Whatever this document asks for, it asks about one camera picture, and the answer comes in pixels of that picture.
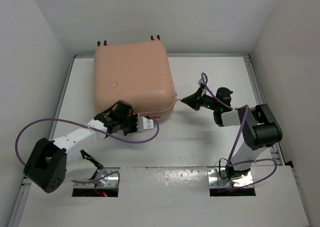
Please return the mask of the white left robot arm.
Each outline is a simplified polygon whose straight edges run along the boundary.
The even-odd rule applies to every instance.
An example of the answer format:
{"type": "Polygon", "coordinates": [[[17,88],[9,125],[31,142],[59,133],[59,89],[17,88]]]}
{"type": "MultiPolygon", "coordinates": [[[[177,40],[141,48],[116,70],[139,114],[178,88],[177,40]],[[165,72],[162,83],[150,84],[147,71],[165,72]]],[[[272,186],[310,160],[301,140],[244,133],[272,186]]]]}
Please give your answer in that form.
{"type": "Polygon", "coordinates": [[[63,182],[92,181],[103,166],[85,153],[84,148],[122,131],[135,133],[139,114],[119,100],[98,113],[86,125],[64,136],[38,140],[24,166],[23,173],[46,193],[55,191],[63,182]]]}

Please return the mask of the pink suitcase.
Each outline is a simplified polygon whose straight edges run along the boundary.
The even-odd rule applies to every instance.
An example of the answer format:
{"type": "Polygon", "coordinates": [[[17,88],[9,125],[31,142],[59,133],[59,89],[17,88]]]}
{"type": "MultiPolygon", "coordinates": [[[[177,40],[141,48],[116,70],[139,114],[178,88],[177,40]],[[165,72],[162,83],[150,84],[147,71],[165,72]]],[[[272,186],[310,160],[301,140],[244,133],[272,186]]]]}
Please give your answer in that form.
{"type": "Polygon", "coordinates": [[[108,45],[94,54],[93,104],[101,113],[117,101],[135,114],[164,121],[177,102],[167,50],[159,39],[108,45]]]}

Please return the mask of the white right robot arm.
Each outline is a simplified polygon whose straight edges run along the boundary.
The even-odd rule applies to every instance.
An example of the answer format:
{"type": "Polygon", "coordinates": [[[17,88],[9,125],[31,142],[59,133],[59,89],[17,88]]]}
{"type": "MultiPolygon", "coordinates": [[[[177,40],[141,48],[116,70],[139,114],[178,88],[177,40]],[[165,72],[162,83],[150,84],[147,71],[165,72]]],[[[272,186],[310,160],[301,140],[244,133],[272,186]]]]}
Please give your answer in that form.
{"type": "Polygon", "coordinates": [[[265,149],[282,140],[282,129],[266,103],[252,108],[242,106],[231,109],[233,91],[220,87],[215,96],[209,96],[206,92],[207,89],[201,86],[195,93],[182,98],[181,102],[195,111],[201,107],[212,110],[213,120],[219,127],[239,126],[222,178],[231,180],[245,176],[265,149]]]}

